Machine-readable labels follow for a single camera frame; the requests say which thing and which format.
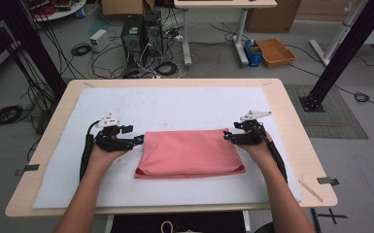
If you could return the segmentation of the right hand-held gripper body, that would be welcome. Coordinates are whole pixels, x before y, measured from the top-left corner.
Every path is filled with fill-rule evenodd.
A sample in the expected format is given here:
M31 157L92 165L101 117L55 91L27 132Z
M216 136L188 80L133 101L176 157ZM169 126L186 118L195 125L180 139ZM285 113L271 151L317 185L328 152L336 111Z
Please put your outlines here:
M242 134L234 134L235 139L230 142L235 145L258 145L267 139L264 126L257 120L260 117L267 117L270 112L254 112L248 111L245 115L240 117L243 128L236 128L243 130Z

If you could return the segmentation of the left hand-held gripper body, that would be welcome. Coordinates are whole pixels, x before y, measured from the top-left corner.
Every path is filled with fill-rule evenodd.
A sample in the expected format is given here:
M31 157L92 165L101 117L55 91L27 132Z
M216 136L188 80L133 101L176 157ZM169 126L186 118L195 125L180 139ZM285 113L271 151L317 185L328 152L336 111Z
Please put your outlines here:
M95 137L95 144L105 151L132 150L135 146L133 139L119 139L121 124L113 113L108 113L95 123L100 131Z

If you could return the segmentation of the pink tank top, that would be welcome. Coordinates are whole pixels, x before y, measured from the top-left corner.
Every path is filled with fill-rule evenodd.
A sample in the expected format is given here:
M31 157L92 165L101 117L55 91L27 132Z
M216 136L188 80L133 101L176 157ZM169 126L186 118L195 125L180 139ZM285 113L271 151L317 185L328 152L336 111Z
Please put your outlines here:
M224 129L147 132L136 179L201 179L246 171Z

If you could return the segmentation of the light wooden table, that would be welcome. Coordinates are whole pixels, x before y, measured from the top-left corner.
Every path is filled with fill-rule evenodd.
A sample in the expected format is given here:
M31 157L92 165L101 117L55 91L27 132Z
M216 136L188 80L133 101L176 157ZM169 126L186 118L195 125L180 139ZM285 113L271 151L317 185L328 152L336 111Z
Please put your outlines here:
M8 217L59 216L61 209L33 207L50 163L51 155L58 145L67 119L78 103L79 95L88 88L111 87L260 87L272 108L272 117L277 123L278 136L284 149L289 153L289 163L293 166L296 186L300 188L303 208L333 207L338 203L333 188L319 184L317 178L325 175L323 166L308 138L308 135L292 105L289 95L278 79L157 79L157 80L76 80L71 81L61 97L53 116L28 165L40 164L37 171L25 172L5 210ZM299 181L304 181L316 191L323 203L309 193Z

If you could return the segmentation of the white foam mat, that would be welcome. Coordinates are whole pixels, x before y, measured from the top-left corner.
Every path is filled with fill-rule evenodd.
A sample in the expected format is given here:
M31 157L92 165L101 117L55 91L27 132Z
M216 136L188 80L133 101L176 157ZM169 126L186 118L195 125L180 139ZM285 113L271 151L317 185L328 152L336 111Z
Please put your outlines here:
M51 156L34 206L65 208L79 183L85 134L97 132L96 120L115 116L132 126L132 135L146 141L118 159L108 170L97 204L100 207L133 208L266 203L263 176L251 158L223 137L247 111L262 115L261 123L278 148L282 144L274 113L260 87L91 87L82 91ZM140 160L150 146L169 150L169 140L156 138L161 131L188 130L198 139L202 130L217 130L214 143L202 142L194 153L213 153L207 162L215 168L226 157L243 163L242 172L219 177L152 178Z

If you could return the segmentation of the person's dark pants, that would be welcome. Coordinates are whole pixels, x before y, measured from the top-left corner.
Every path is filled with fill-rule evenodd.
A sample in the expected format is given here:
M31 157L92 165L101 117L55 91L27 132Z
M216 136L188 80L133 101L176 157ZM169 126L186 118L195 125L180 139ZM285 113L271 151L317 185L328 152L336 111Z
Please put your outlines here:
M111 233L160 233L159 227L164 220L171 221L177 230L246 233L241 212L116 215Z

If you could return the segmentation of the grey floor mat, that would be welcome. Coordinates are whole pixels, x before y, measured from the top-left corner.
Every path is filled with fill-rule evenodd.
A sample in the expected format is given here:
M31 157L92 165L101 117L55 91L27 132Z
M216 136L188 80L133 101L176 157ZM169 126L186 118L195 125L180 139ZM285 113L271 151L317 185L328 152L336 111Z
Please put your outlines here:
M321 110L305 111L300 98L306 96L312 88L308 84L285 85L290 101L310 138L368 139L367 134L336 88L332 88L325 96Z

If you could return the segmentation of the black computer tower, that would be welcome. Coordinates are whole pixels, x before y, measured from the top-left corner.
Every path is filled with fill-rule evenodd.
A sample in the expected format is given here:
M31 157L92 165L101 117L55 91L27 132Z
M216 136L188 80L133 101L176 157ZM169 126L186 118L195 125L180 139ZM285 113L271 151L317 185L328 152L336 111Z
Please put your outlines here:
M160 56L163 51L161 11L147 12L144 22L149 41L149 53L153 56Z
M138 67L143 63L145 48L144 24L142 15L128 15L124 21L120 36L124 47L127 65Z

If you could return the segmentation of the white power supply box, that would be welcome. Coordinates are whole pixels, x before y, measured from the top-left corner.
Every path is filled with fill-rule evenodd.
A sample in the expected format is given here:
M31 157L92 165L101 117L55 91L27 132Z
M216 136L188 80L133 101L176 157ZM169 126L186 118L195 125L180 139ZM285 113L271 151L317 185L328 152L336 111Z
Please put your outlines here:
M108 32L104 29L98 30L89 38L91 42L92 49L95 52L100 52L110 45L110 39Z

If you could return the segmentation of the cardboard box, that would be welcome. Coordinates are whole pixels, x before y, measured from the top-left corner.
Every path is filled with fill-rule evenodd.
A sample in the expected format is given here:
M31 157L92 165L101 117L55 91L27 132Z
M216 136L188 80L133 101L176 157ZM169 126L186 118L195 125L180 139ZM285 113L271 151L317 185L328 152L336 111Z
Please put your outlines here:
M155 0L102 0L104 16L142 15L154 7Z
M251 9L246 29L252 33L289 33L302 0L275 0L274 8Z

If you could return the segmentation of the white-legged desk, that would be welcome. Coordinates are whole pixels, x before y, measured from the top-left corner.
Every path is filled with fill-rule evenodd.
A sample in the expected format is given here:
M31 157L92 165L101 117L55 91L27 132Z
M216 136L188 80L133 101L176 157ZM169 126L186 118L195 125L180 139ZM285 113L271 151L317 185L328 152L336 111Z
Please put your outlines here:
M192 64L188 40L188 25L193 22L238 22L238 29L232 36L240 64L249 64L241 39L249 9L275 8L276 0L174 0L174 6L183 11L182 49L184 64L189 68Z

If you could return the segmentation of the white metal stand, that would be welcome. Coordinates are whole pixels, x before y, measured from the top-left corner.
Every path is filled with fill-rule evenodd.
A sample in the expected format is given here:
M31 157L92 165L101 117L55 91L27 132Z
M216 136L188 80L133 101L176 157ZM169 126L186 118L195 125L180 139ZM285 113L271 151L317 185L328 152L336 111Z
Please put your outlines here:
M330 62L331 57L336 52L338 46L343 42L346 35L354 24L355 18L358 16L362 8L366 5L367 0L353 0L350 1L349 11L345 19L341 22L337 32L332 37L331 41L327 44L323 50L316 40L310 40L309 44L319 57L320 61L324 66L327 66Z

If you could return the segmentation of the round white table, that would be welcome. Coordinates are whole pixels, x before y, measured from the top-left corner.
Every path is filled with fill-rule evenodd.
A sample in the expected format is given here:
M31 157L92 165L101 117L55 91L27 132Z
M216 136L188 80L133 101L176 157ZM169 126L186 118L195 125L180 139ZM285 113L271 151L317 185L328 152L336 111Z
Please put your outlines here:
M37 22L67 17L81 10L86 0L27 0L27 9Z

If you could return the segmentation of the white drawstring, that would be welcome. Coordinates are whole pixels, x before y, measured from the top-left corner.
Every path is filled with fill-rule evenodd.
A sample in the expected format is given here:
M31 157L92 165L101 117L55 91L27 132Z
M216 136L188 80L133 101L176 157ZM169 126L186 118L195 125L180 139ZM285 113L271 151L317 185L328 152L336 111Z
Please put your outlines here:
M159 232L160 233L203 233L202 231L193 231L193 230L177 230L175 228L175 225L169 221L169 220L164 220L159 227Z

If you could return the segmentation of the black aluminium post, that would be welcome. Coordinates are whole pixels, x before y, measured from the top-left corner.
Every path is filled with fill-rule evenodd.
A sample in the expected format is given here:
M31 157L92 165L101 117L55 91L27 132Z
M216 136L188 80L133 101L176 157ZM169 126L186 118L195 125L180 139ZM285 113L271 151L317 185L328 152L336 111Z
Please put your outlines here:
M374 30L374 0L368 0L320 78L305 97L299 97L305 112L322 112L323 100L357 51Z
M45 78L56 99L60 99L67 87L57 71L39 35L18 0L0 0L0 16L9 24L36 67Z

